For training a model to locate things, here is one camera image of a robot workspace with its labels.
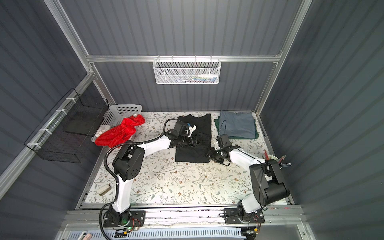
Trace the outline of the black t-shirt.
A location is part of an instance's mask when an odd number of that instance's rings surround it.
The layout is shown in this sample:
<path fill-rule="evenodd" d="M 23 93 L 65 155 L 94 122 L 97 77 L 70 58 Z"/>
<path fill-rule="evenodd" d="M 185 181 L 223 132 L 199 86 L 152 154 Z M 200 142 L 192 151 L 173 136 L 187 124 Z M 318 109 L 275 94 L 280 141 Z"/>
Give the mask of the black t-shirt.
<path fill-rule="evenodd" d="M 193 131 L 192 137 L 196 137 L 198 143 L 195 147 L 185 146 L 176 149 L 175 162 L 187 163 L 208 163 L 207 153 L 211 148 L 212 140 L 212 119 L 211 114 L 206 114 L 202 117 L 194 117 L 189 114 L 185 117 L 178 117 L 184 123 L 195 125 L 197 129 Z"/>

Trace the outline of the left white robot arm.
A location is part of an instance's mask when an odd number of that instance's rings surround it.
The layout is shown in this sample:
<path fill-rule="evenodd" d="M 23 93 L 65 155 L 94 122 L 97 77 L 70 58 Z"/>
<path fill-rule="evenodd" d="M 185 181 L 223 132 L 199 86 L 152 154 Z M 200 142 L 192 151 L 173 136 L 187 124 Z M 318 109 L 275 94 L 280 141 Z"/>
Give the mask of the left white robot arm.
<path fill-rule="evenodd" d="M 193 135 L 197 126 L 174 119 L 174 128 L 166 131 L 166 125 L 160 136 L 144 142 L 127 141 L 110 149 L 104 158 L 105 169 L 116 181 L 115 198 L 111 205 L 119 215 L 130 211 L 131 189 L 136 176 L 140 173 L 144 158 L 161 150 L 173 147 L 195 147 L 199 140 Z"/>

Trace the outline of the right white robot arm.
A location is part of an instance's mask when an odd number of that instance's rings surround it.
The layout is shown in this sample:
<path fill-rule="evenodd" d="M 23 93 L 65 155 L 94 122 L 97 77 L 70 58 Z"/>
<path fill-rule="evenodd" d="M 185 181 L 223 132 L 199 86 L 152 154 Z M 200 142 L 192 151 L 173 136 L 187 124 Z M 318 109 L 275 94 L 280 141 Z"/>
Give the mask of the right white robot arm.
<path fill-rule="evenodd" d="M 252 193 L 238 204 L 241 214 L 254 213 L 267 205 L 290 195 L 280 164 L 273 159 L 257 158 L 240 146 L 233 145 L 228 135 L 217 137 L 207 157 L 221 165 L 229 162 L 242 167 L 251 178 Z"/>

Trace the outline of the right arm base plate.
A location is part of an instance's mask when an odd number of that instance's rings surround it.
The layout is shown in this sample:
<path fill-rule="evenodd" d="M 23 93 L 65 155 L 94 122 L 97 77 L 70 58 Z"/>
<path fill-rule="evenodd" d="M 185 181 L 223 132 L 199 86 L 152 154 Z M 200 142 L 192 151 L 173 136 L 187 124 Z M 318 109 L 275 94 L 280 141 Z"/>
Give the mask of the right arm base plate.
<path fill-rule="evenodd" d="M 262 209 L 248 214 L 238 208 L 224 208 L 223 213 L 219 214 L 219 216 L 224 218 L 227 225 L 265 223 Z"/>

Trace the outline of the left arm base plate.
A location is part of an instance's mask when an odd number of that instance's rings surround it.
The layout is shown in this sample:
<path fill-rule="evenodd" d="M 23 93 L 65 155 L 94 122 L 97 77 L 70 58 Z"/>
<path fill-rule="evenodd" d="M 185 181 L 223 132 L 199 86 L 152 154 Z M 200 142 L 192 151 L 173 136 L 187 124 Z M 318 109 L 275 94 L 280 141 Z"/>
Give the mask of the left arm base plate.
<path fill-rule="evenodd" d="M 102 223 L 105 228 L 114 227 L 142 227 L 146 218 L 146 211 L 126 211 L 118 213 L 114 209 L 102 214 Z"/>

